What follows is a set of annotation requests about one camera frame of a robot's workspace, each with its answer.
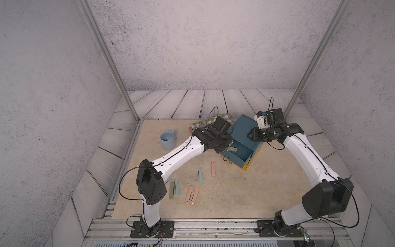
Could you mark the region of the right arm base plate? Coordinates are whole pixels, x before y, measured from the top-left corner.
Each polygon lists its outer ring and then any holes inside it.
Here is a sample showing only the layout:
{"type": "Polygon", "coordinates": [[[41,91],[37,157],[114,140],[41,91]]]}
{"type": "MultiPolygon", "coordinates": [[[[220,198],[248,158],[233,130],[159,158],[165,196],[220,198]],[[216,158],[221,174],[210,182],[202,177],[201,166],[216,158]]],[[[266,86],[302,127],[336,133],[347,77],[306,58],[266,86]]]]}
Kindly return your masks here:
{"type": "Polygon", "coordinates": [[[259,237],[266,238],[296,238],[303,237],[303,233],[296,226],[284,225],[281,227],[279,223],[275,223],[274,220],[258,220],[256,221],[257,227],[254,228],[254,232],[259,235],[259,237]]]}

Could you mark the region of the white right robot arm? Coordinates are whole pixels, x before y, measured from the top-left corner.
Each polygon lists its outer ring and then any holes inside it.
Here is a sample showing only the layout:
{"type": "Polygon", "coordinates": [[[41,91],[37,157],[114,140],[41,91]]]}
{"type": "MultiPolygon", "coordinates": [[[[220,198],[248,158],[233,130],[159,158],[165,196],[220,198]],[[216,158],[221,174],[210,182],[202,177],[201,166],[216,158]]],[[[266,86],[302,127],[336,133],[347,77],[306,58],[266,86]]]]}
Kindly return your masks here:
{"type": "Polygon", "coordinates": [[[266,129],[255,127],[247,136],[254,142],[277,140],[294,155],[312,186],[303,195],[301,203],[275,214],[273,231],[278,236],[287,236],[304,222],[347,209],[349,201],[353,199],[353,183],[350,179],[342,179],[325,163],[298,124],[270,126],[266,129]]]}

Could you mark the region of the light blue mug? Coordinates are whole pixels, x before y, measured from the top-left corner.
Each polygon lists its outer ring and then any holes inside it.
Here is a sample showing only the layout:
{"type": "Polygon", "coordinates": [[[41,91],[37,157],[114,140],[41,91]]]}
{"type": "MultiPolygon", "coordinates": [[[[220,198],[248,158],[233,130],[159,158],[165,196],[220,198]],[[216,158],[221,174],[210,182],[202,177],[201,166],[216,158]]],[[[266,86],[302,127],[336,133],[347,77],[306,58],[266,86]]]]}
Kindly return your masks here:
{"type": "Polygon", "coordinates": [[[177,144],[176,135],[177,131],[175,129],[162,132],[159,136],[162,148],[166,150],[173,149],[177,144]]]}

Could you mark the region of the aluminium frame post left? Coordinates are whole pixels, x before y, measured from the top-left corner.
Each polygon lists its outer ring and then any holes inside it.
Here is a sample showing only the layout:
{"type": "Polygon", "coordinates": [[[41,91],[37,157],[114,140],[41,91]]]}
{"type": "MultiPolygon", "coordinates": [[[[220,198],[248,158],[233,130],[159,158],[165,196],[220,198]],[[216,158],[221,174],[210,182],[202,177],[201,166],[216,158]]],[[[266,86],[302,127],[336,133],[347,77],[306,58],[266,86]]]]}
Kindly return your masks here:
{"type": "Polygon", "coordinates": [[[105,42],[103,35],[100,31],[99,25],[97,24],[94,14],[89,6],[89,2],[87,0],[78,0],[77,3],[78,3],[78,5],[85,17],[85,20],[89,26],[89,29],[91,30],[93,37],[94,37],[94,39],[101,51],[101,54],[103,55],[103,58],[107,64],[107,66],[110,69],[110,72],[114,78],[114,81],[115,81],[116,85],[118,86],[123,99],[125,100],[125,103],[129,109],[129,111],[131,112],[134,120],[139,122],[140,118],[138,117],[138,114],[133,106],[133,103],[132,103],[132,101],[129,97],[129,94],[125,88],[125,85],[122,81],[121,75],[120,75],[120,73],[116,67],[116,64],[111,56],[108,46],[106,45],[106,42],[105,42]]]}

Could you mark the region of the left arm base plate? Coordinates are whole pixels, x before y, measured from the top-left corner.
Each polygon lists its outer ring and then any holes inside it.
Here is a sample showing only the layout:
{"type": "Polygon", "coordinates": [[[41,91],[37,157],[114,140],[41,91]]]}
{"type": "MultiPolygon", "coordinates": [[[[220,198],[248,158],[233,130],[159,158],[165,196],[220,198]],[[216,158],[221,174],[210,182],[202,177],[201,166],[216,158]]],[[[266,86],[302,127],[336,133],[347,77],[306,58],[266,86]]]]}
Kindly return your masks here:
{"type": "Polygon", "coordinates": [[[137,238],[172,238],[174,234],[174,221],[171,220],[160,220],[157,224],[152,227],[148,227],[144,221],[134,221],[130,237],[132,239],[137,238]]]}

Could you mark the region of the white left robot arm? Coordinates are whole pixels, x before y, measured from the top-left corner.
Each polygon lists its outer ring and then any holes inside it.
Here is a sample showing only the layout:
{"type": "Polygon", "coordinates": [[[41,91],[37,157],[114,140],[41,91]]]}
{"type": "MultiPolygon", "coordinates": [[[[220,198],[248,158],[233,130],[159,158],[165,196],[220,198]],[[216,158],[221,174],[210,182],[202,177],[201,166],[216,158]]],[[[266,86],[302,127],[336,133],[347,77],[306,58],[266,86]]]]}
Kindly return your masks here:
{"type": "Polygon", "coordinates": [[[208,149],[217,153],[225,151],[233,142],[228,131],[229,124],[222,127],[208,125],[195,129],[191,136],[168,154],[150,162],[140,163],[136,178],[138,192],[143,200],[141,222],[145,228],[154,230],[161,221],[160,201],[166,195],[165,181],[181,166],[208,149]]]}

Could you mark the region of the mint green folding knife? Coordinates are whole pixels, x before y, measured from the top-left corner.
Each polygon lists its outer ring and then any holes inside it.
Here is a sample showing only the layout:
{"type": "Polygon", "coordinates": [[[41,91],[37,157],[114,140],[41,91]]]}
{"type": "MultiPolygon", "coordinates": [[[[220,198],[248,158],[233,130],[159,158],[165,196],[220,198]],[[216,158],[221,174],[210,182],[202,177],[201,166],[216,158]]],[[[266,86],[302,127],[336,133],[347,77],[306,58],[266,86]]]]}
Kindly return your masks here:
{"type": "Polygon", "coordinates": [[[204,177],[203,177],[203,170],[202,170],[202,168],[199,168],[199,169],[198,169],[198,178],[199,178],[199,183],[200,183],[200,184],[203,184],[203,182],[204,182],[204,177]]]}
{"type": "Polygon", "coordinates": [[[180,194],[180,184],[179,184],[179,179],[175,178],[174,179],[174,194],[178,196],[180,194]]]}

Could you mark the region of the aluminium frame post right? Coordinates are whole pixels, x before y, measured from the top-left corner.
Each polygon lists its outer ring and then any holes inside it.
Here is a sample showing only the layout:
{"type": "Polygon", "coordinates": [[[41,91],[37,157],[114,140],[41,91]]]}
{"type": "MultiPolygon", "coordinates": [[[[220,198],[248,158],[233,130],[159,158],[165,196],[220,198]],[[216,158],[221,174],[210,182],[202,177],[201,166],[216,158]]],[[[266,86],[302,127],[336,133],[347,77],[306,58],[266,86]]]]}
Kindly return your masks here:
{"type": "Polygon", "coordinates": [[[302,75],[302,77],[301,77],[301,79],[300,79],[288,105],[287,105],[287,108],[284,113],[285,117],[290,116],[293,107],[295,106],[298,98],[301,96],[303,90],[305,89],[306,85],[308,84],[311,76],[314,73],[314,70],[316,69],[322,56],[325,53],[327,46],[329,45],[331,39],[335,35],[336,30],[338,29],[338,27],[340,26],[340,24],[342,22],[342,19],[346,15],[350,4],[351,4],[351,0],[342,0],[339,2],[339,6],[338,6],[336,12],[334,13],[332,20],[330,21],[326,31],[324,32],[323,37],[321,38],[321,41],[320,41],[317,49],[315,50],[306,70],[304,71],[304,73],[303,73],[303,75],[302,75]]]}

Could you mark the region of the teal pull-out drawer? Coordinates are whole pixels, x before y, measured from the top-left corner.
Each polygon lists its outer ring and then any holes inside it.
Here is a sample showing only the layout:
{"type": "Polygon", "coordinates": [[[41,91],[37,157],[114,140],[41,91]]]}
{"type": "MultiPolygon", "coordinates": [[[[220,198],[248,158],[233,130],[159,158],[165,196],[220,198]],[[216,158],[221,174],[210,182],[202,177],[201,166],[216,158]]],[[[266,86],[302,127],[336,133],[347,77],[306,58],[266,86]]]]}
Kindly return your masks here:
{"type": "Polygon", "coordinates": [[[237,165],[243,170],[246,170],[250,164],[254,151],[237,140],[233,141],[233,143],[230,145],[230,148],[236,149],[236,151],[229,151],[227,149],[224,152],[221,152],[224,160],[237,165]]]}

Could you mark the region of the teal drawer cabinet box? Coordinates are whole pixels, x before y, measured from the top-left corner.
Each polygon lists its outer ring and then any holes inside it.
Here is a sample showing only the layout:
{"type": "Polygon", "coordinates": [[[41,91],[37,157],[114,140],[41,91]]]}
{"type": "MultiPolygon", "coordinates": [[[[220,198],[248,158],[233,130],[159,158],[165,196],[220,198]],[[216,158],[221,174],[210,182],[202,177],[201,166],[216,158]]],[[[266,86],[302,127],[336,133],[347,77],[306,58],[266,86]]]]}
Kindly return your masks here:
{"type": "Polygon", "coordinates": [[[229,129],[228,132],[232,132],[232,137],[234,140],[242,143],[243,145],[249,147],[253,151],[261,144],[260,142],[251,141],[247,135],[252,128],[258,127],[257,122],[252,118],[241,115],[233,124],[233,127],[229,129]]]}

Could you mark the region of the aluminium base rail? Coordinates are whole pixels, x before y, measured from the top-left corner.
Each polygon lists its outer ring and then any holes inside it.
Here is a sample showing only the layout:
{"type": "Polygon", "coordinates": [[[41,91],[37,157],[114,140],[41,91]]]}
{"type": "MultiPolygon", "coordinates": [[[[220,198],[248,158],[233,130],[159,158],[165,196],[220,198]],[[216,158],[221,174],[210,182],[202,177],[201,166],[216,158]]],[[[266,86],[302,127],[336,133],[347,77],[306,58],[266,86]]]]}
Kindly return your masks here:
{"type": "Polygon", "coordinates": [[[82,243],[84,247],[352,247],[354,244],[340,226],[323,220],[302,224],[300,237],[260,237],[254,231],[256,219],[176,219],[172,238],[131,238],[132,222],[93,220],[82,243]]]}

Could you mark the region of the aluminium frame post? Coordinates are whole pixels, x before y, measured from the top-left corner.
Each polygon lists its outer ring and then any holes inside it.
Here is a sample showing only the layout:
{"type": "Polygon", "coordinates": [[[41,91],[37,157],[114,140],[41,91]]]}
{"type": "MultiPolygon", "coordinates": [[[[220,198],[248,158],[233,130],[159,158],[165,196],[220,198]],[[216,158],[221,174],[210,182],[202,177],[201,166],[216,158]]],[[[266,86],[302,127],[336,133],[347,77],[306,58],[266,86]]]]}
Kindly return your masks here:
{"type": "Polygon", "coordinates": [[[325,53],[327,46],[329,45],[331,39],[335,35],[336,30],[338,29],[338,27],[340,26],[340,24],[342,22],[342,19],[346,15],[350,4],[351,4],[351,0],[342,0],[339,2],[339,6],[338,6],[336,12],[334,13],[332,20],[330,21],[326,31],[324,32],[323,37],[321,38],[321,41],[320,41],[317,49],[315,50],[306,70],[304,71],[304,73],[303,73],[303,75],[302,75],[302,77],[301,77],[301,79],[300,79],[288,105],[287,105],[287,108],[284,113],[285,117],[290,116],[293,107],[295,106],[298,98],[301,96],[303,90],[305,89],[306,85],[308,84],[311,76],[314,73],[314,70],[316,69],[322,56],[325,53]]]}
{"type": "Polygon", "coordinates": [[[94,39],[101,51],[101,54],[103,55],[103,58],[107,64],[107,66],[110,69],[110,72],[114,78],[114,81],[115,81],[116,85],[118,86],[123,99],[125,100],[125,103],[129,109],[129,111],[131,112],[134,120],[139,122],[140,118],[138,117],[138,114],[133,106],[133,103],[132,103],[132,101],[129,97],[129,94],[125,88],[125,85],[122,81],[121,75],[120,75],[120,73],[116,67],[116,64],[111,56],[108,46],[106,45],[106,42],[105,42],[103,35],[100,31],[99,25],[97,24],[94,14],[89,6],[89,2],[87,0],[78,0],[77,3],[78,3],[78,5],[85,17],[85,20],[89,26],[89,29],[91,30],[93,37],[94,37],[94,39]]]}

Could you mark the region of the green checkered cloth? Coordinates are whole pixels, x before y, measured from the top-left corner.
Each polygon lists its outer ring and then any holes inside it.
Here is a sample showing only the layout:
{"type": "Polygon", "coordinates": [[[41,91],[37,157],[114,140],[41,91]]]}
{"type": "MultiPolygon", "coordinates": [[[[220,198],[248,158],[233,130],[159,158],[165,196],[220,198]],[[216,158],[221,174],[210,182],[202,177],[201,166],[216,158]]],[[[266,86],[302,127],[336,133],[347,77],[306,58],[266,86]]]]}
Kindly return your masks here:
{"type": "Polygon", "coordinates": [[[194,122],[194,123],[191,124],[191,128],[192,128],[192,130],[195,130],[197,128],[206,127],[208,124],[214,123],[216,121],[217,117],[223,118],[224,120],[228,121],[230,124],[234,123],[234,120],[231,118],[231,116],[228,113],[225,113],[225,114],[220,114],[218,116],[210,117],[208,119],[204,119],[204,120],[200,120],[200,121],[194,122]]]}

